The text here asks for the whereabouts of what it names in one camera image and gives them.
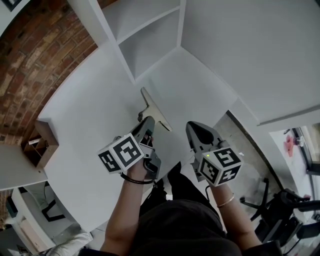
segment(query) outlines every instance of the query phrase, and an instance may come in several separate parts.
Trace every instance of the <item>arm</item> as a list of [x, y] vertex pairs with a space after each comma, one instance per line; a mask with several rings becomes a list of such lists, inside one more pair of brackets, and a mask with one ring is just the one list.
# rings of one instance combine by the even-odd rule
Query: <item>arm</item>
[[[131, 179], [143, 181], [146, 173], [142, 159], [128, 170], [127, 175]], [[138, 228], [143, 188], [141, 184], [126, 180], [123, 182], [119, 199], [106, 227], [101, 251], [119, 256], [129, 254]]]
[[[217, 187], [212, 186], [211, 191], [218, 206], [227, 202], [233, 196], [232, 191], [226, 184]], [[237, 200], [233, 199], [219, 210], [228, 235], [242, 251], [261, 245], [249, 216]]]

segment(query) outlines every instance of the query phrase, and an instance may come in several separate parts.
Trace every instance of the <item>red object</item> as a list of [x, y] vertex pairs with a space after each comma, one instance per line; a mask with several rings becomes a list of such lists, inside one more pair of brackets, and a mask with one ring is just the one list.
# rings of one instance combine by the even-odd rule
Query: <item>red object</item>
[[286, 141], [283, 144], [285, 151], [287, 151], [289, 157], [291, 158], [294, 155], [294, 138], [288, 135], [286, 137]]

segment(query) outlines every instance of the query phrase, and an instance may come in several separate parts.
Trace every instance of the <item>white wall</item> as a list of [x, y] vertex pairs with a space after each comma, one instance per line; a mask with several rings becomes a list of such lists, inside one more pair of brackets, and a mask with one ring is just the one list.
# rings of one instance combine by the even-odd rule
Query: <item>white wall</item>
[[236, 97], [184, 49], [177, 49], [150, 77], [133, 85], [110, 45], [100, 48], [65, 80], [39, 118], [48, 120], [59, 148], [45, 167], [48, 181], [66, 209], [86, 231], [107, 221], [116, 205], [123, 179], [108, 174], [97, 152], [115, 136], [138, 124], [146, 108], [140, 87], [146, 86], [173, 128], [159, 124], [154, 147], [163, 176], [188, 158], [185, 125], [194, 120], [210, 126], [223, 116]]
[[4, 2], [0, 1], [0, 36], [6, 30], [7, 26], [10, 22], [16, 17], [16, 15], [22, 10], [23, 7], [29, 2], [30, 0], [22, 0], [18, 5], [10, 11]]
[[0, 145], [0, 191], [46, 180], [44, 171], [36, 170], [19, 146]]
[[319, 25], [314, 0], [187, 0], [182, 46], [261, 123], [320, 108]]

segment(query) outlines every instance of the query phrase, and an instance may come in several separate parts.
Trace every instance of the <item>white cabinet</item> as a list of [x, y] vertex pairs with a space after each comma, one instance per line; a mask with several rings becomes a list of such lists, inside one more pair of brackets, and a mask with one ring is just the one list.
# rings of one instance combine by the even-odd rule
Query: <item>white cabinet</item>
[[180, 8], [180, 0], [118, 0], [102, 12], [118, 44]]
[[177, 47], [179, 12], [144, 27], [119, 47], [135, 80]]
[[68, 0], [100, 48], [111, 42], [136, 84], [180, 47], [186, 0], [118, 0], [102, 10], [97, 0]]

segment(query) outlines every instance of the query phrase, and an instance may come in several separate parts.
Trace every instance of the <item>hand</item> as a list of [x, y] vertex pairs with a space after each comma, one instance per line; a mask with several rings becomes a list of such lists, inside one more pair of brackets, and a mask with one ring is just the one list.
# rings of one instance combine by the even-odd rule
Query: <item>hand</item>
[[135, 163], [128, 170], [127, 175], [136, 181], [144, 181], [147, 174], [147, 170], [144, 167], [144, 159], [142, 158], [139, 162]]

